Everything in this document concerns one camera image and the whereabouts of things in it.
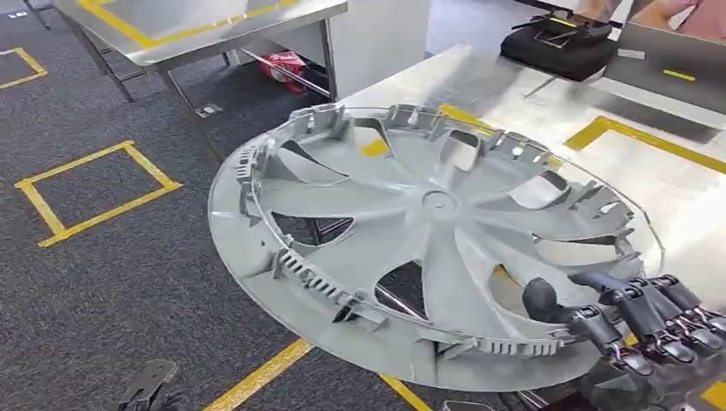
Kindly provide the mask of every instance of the hubcap center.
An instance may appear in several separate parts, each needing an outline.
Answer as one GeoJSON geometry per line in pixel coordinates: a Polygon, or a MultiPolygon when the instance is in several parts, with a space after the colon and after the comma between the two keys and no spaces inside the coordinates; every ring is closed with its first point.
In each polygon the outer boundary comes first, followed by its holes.
{"type": "Polygon", "coordinates": [[[436,220],[447,220],[452,218],[459,208],[458,201],[443,191],[431,191],[422,199],[424,210],[436,220]]]}

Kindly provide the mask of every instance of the table surface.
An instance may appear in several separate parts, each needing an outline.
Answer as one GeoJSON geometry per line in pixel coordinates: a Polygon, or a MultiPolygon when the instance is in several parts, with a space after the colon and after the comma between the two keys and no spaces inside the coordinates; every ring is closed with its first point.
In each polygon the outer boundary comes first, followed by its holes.
{"type": "MultiPolygon", "coordinates": [[[[643,207],[664,243],[664,271],[680,277],[708,307],[726,309],[726,271],[721,260],[726,251],[726,132],[587,84],[553,80],[548,74],[465,45],[342,102],[348,107],[452,104],[492,127],[547,145],[643,207]],[[564,145],[598,117],[639,130],[640,140],[608,131],[581,151],[564,145]],[[660,146],[672,152],[643,142],[652,137],[664,140],[660,146]],[[679,157],[684,149],[716,159],[716,165],[709,163],[708,168],[679,157]]],[[[682,109],[692,107],[684,104],[682,109]]]]}
{"type": "Polygon", "coordinates": [[[346,0],[56,0],[55,5],[144,68],[191,63],[347,9],[346,0]]]}

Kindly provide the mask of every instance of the red bag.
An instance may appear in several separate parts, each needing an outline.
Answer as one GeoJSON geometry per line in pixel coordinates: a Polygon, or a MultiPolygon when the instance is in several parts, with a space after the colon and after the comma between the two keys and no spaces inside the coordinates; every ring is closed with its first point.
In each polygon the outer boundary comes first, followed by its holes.
{"type": "MultiPolygon", "coordinates": [[[[303,62],[294,52],[292,51],[280,51],[279,53],[270,54],[268,56],[262,56],[268,62],[287,69],[290,73],[302,75],[302,70],[305,68],[305,62],[303,62]]],[[[270,68],[269,66],[260,63],[259,67],[262,72],[267,74],[268,77],[275,79],[281,83],[285,83],[285,86],[291,92],[302,92],[303,87],[294,80],[290,79],[287,75],[280,73],[277,70],[270,68]]]]}

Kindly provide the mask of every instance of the robotic hand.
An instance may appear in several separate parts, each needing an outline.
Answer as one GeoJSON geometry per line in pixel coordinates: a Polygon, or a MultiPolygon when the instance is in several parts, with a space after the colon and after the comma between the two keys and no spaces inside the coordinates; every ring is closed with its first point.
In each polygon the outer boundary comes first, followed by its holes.
{"type": "Polygon", "coordinates": [[[683,404],[688,396],[708,387],[726,370],[726,317],[704,309],[699,298],[677,278],[624,281],[601,273],[582,273],[570,279],[598,291],[599,302],[616,308],[637,339],[637,343],[627,345],[598,306],[557,304],[555,290],[542,278],[525,288],[522,302],[530,318],[568,324],[573,334],[586,337],[603,354],[598,364],[602,369],[604,363],[610,376],[592,384],[599,389],[589,390],[598,394],[597,401],[592,395],[590,400],[599,408],[687,409],[683,404]],[[605,386],[617,390],[603,395],[605,386]]]}

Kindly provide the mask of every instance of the floor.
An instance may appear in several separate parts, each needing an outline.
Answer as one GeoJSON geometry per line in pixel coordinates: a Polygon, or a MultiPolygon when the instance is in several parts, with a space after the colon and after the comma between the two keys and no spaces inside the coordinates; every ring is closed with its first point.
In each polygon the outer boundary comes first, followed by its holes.
{"type": "MultiPolygon", "coordinates": [[[[8,18],[16,9],[20,1],[0,0],[0,51],[21,47],[47,75],[0,89],[0,409],[115,408],[131,376],[157,358],[179,364],[175,388],[202,409],[296,339],[247,298],[211,243],[205,202],[217,163],[160,79],[127,83],[129,104],[54,11],[44,12],[46,31],[30,15],[8,18]],[[51,228],[14,185],[127,140],[181,186],[39,247],[51,228]]],[[[494,51],[508,26],[536,11],[436,0],[430,51],[463,42],[494,51]]],[[[179,70],[178,80],[197,103],[225,109],[206,123],[224,153],[308,105],[255,66],[227,68],[221,57],[179,70]]],[[[126,150],[33,185],[65,227],[159,189],[126,150]]],[[[491,394],[409,388],[433,409],[447,398],[505,409],[491,394]]],[[[313,349],[238,409],[411,408],[376,374],[313,349]]]]}

